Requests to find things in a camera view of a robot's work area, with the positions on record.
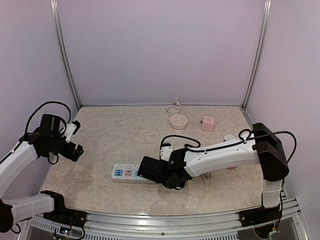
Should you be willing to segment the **white multicolour power strip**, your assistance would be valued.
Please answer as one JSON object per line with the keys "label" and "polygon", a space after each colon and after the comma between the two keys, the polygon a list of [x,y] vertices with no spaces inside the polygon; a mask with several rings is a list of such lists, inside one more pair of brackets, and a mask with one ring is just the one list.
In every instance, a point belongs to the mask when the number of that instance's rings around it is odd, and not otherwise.
{"label": "white multicolour power strip", "polygon": [[154,184],[153,181],[138,176],[139,164],[115,163],[111,171],[114,182]]}

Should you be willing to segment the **pink cube socket adapter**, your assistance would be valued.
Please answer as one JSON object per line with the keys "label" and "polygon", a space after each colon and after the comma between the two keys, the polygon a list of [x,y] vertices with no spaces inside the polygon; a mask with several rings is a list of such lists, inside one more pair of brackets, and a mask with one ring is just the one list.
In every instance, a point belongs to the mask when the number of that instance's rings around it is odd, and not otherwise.
{"label": "pink cube socket adapter", "polygon": [[214,129],[215,118],[212,116],[204,116],[203,120],[200,121],[201,129],[203,131],[212,132]]}

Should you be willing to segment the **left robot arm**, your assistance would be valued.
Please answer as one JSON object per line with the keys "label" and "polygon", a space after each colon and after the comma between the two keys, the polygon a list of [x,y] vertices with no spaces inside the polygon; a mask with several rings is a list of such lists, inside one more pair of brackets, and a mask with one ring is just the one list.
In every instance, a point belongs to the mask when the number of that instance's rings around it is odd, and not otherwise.
{"label": "left robot arm", "polygon": [[[66,123],[59,116],[43,114],[40,126],[33,132],[26,132],[14,148],[0,161],[0,195],[31,163],[39,158],[51,156],[77,162],[84,153],[81,145],[71,142],[71,137],[80,129],[75,120]],[[0,231],[8,232],[14,225],[33,216],[43,214],[47,219],[62,223],[84,226],[87,214],[66,208],[62,194],[45,190],[33,196],[18,199],[0,199]]]}

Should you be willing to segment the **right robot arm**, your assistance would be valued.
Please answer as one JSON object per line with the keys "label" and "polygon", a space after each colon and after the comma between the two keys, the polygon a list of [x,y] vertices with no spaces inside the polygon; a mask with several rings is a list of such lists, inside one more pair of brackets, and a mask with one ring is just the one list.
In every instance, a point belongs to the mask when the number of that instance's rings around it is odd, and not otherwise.
{"label": "right robot arm", "polygon": [[259,164],[263,176],[261,206],[239,213],[242,227],[279,221],[282,218],[281,189],[289,174],[288,160],[277,133],[263,123],[243,129],[235,139],[207,147],[185,144],[171,150],[161,141],[159,158],[144,156],[137,175],[167,189],[180,190],[189,180],[209,172]]}

